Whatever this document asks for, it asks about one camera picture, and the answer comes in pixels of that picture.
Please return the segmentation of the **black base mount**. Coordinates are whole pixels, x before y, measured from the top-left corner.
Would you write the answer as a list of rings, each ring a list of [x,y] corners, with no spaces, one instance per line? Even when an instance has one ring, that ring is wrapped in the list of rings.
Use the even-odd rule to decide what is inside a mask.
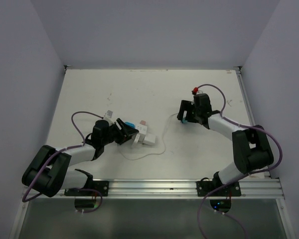
[[[242,196],[239,182],[230,185],[217,185],[213,180],[203,178],[196,181],[198,197],[240,197]]]
[[[81,189],[66,189],[64,192],[65,196],[72,197],[92,197],[92,196],[102,196],[106,197],[109,191],[109,181],[90,181]]]

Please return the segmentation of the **white power brick charger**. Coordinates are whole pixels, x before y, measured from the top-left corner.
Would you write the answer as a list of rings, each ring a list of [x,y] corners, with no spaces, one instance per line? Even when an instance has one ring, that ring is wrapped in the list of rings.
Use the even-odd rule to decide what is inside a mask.
[[[143,144],[149,145],[149,146],[154,146],[156,143],[156,135],[148,133],[143,140]]]

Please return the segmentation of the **aluminium right side rail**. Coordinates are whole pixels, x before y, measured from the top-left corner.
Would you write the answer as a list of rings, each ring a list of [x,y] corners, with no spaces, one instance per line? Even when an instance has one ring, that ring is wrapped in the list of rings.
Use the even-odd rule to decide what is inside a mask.
[[[243,81],[243,77],[242,77],[241,66],[234,67],[234,70],[236,72],[238,82],[239,82],[239,85],[240,85],[240,89],[241,89],[241,92],[242,92],[245,108],[247,110],[249,123],[250,123],[250,125],[255,125],[254,116],[253,116],[253,113],[252,113],[252,109],[251,109],[251,106],[250,106],[250,102],[249,102],[249,99],[248,99],[248,95],[247,95],[246,88],[245,88],[244,81]]]

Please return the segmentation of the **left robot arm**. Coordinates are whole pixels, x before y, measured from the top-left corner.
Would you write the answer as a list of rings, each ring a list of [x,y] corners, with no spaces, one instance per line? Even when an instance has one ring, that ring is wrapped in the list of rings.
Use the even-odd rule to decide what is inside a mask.
[[[95,122],[92,133],[80,145],[62,149],[42,146],[22,176],[21,181],[27,186],[23,202],[30,201],[28,194],[32,189],[47,197],[55,196],[62,189],[78,191],[84,196],[95,192],[92,174],[69,167],[94,161],[102,155],[106,145],[113,142],[121,145],[138,133],[121,119],[114,123],[101,119]]]

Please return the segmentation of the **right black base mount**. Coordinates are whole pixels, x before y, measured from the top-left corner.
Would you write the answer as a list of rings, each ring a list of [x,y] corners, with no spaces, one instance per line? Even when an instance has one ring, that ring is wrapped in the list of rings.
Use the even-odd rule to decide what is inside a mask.
[[[240,197],[242,196],[239,182],[230,185],[217,185],[213,180],[203,178],[196,181],[198,197]]]

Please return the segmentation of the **aluminium front rail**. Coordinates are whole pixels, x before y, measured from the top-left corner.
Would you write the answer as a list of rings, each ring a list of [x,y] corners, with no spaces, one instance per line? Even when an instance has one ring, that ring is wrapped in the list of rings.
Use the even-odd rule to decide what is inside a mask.
[[[111,199],[283,199],[278,179],[244,179],[214,192],[204,179],[94,179],[92,189]]]

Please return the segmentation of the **white cube power socket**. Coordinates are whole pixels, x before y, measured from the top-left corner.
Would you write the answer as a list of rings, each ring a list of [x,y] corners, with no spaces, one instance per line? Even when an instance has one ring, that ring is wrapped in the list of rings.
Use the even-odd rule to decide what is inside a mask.
[[[143,142],[145,139],[145,136],[147,135],[148,127],[143,124],[137,124],[136,129],[139,131],[136,138],[138,139],[138,142]]]

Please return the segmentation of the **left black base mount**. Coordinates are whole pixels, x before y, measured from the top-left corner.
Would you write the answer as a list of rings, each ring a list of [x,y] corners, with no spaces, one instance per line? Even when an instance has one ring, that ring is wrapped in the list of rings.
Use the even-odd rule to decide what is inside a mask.
[[[109,191],[109,181],[90,181],[81,189],[66,189],[64,192],[65,196],[72,197],[92,197],[92,196],[102,196],[106,197]]]

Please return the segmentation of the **aluminium rail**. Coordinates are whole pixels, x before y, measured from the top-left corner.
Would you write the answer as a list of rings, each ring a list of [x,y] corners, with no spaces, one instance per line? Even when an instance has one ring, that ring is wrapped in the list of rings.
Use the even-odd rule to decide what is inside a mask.
[[[250,106],[250,102],[249,102],[249,99],[248,99],[248,95],[247,95],[246,88],[245,88],[244,81],[243,81],[243,77],[242,77],[241,66],[234,67],[234,70],[236,72],[238,82],[239,82],[239,85],[240,85],[240,89],[241,89],[241,92],[242,92],[245,108],[247,110],[249,123],[250,123],[250,125],[255,125],[254,116],[253,116],[253,113],[252,113],[252,109],[251,109],[251,106]]]
[[[283,199],[278,179],[244,179],[214,192],[204,179],[94,179],[92,189],[111,199]]]

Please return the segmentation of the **blue plug adapter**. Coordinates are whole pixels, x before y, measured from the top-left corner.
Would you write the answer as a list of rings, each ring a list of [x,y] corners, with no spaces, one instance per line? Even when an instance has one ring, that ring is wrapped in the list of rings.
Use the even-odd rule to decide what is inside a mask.
[[[132,127],[132,128],[135,128],[135,125],[131,122],[126,121],[125,124]]]

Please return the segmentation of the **white flat plug adapter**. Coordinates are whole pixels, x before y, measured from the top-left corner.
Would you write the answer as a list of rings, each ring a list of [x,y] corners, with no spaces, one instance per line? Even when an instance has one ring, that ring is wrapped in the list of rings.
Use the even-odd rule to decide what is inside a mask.
[[[135,148],[138,145],[138,142],[140,140],[140,134],[136,134],[135,136],[132,137],[133,143],[131,145],[131,148]]]

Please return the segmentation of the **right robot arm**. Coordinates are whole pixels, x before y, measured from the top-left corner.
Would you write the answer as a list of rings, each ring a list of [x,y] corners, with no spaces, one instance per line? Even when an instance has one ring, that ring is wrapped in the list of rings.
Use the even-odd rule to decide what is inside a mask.
[[[177,119],[181,122],[198,123],[232,142],[233,162],[216,172],[212,179],[212,190],[216,195],[228,192],[229,182],[234,179],[274,162],[264,130],[260,126],[244,127],[225,119],[220,111],[212,109],[210,98],[205,93],[194,95],[192,101],[182,100]]]

